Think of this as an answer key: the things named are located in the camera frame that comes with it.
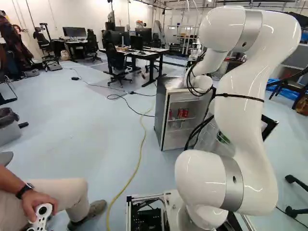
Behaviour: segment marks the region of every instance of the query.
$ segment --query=wheel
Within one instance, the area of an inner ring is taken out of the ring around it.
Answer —
[[[295,177],[292,175],[287,175],[284,178],[289,184],[292,184],[293,182],[295,182]]]
[[[285,209],[285,213],[292,218],[297,217],[297,214],[293,212],[293,209],[291,206],[287,206],[287,208]]]

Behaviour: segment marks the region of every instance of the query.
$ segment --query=beige pants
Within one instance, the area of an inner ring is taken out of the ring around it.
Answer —
[[[58,200],[58,211],[66,210],[71,221],[82,220],[89,212],[88,184],[84,179],[29,180],[35,190]],[[28,223],[21,201],[0,190],[0,231],[18,231]]]

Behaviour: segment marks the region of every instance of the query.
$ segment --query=yellow cable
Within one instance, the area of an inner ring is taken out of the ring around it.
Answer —
[[[140,116],[140,120],[139,121],[140,121],[140,124],[141,124],[141,126],[142,126],[142,128],[144,130],[144,136],[143,136],[143,139],[142,139],[142,141],[140,143],[139,160],[138,160],[138,163],[137,163],[136,168],[134,170],[134,173],[131,175],[131,177],[129,178],[129,180],[127,181],[126,185],[123,187],[123,189],[121,189],[121,191],[112,199],[112,201],[111,201],[111,203],[110,203],[110,205],[109,205],[109,207],[107,209],[107,214],[106,214],[106,227],[107,227],[107,231],[110,231],[109,214],[110,214],[110,210],[111,210],[112,205],[117,200],[117,198],[122,194],[122,192],[124,192],[124,190],[130,184],[130,182],[134,179],[134,177],[135,177],[135,175],[136,175],[136,173],[137,173],[137,171],[139,169],[140,162],[141,162],[141,156],[142,156],[142,146],[143,146],[143,143],[144,143],[145,137],[146,137],[146,129],[145,129],[145,126],[142,123],[142,118],[143,118],[144,115],[146,115],[150,111],[152,111],[153,107],[154,107],[154,103],[153,103],[153,105],[151,106],[151,108],[148,111],[146,111],[142,116]]]

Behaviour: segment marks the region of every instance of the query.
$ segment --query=wristwatch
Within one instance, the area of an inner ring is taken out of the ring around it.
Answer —
[[[16,196],[18,199],[21,200],[23,194],[24,194],[26,191],[32,190],[32,189],[34,189],[33,184],[31,184],[31,183],[26,183],[26,184],[24,185],[24,187],[22,187],[22,189],[21,189],[18,193],[16,193],[15,196]]]

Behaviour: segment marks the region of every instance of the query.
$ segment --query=hand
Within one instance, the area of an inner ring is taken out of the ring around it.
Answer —
[[[50,203],[52,204],[52,214],[56,215],[58,211],[57,200],[47,194],[34,190],[28,190],[23,194],[22,199],[24,212],[31,222],[35,222],[37,220],[34,210],[38,205]]]

